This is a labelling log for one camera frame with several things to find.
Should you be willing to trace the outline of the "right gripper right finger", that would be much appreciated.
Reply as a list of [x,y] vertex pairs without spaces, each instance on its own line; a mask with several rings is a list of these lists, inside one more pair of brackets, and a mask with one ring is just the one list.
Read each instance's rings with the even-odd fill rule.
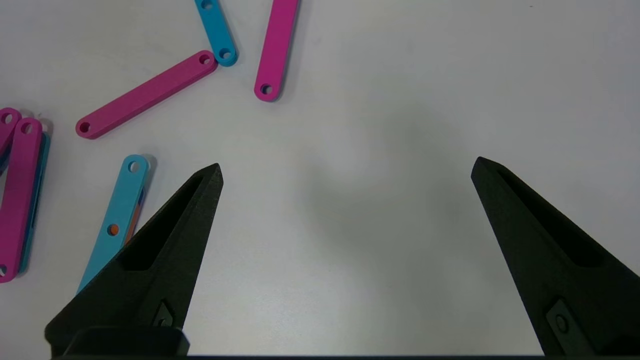
[[502,164],[471,181],[544,355],[637,357],[639,276]]

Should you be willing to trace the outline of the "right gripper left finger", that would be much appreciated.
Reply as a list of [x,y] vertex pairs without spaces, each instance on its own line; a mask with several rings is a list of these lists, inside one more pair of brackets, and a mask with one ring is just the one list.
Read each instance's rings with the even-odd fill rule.
[[195,172],[45,327],[53,358],[182,358],[224,180]]

